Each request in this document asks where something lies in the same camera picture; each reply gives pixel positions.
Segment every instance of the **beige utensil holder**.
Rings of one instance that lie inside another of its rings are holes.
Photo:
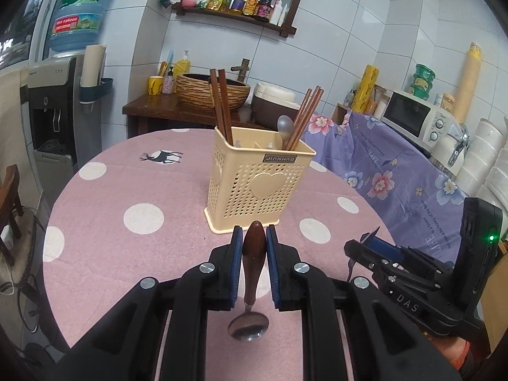
[[[232,232],[235,225],[249,227],[255,220],[277,225],[316,152],[302,141],[294,151],[277,150],[281,139],[274,131],[233,127],[232,132],[240,147],[228,144],[215,127],[208,225],[216,234]]]

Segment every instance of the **green container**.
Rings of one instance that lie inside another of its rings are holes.
[[[423,64],[417,64],[410,93],[420,99],[427,100],[435,77],[436,74],[430,68]]]

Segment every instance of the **microwave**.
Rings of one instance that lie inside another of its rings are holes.
[[[381,121],[409,140],[427,157],[450,126],[451,113],[403,91],[394,91]]]

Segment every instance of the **wooden mirror frame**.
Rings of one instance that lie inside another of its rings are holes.
[[[193,12],[209,16],[230,18],[231,20],[237,20],[242,21],[244,23],[256,24],[261,27],[266,27],[271,30],[278,31],[282,37],[288,37],[290,34],[296,34],[296,29],[293,27],[293,20],[295,19],[296,10],[298,9],[300,1],[301,0],[291,0],[291,4],[288,6],[288,13],[286,14],[286,18],[284,19],[284,22],[280,27],[275,24],[265,23],[263,21],[257,20],[252,16],[238,16],[225,11],[207,10],[206,8],[197,8],[197,7],[184,8],[180,4],[181,1],[174,4],[173,7],[176,9],[177,16],[184,16],[186,12]]]

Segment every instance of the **blue water bottle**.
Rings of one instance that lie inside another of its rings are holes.
[[[49,47],[54,52],[82,50],[95,44],[110,0],[62,0],[52,22]]]

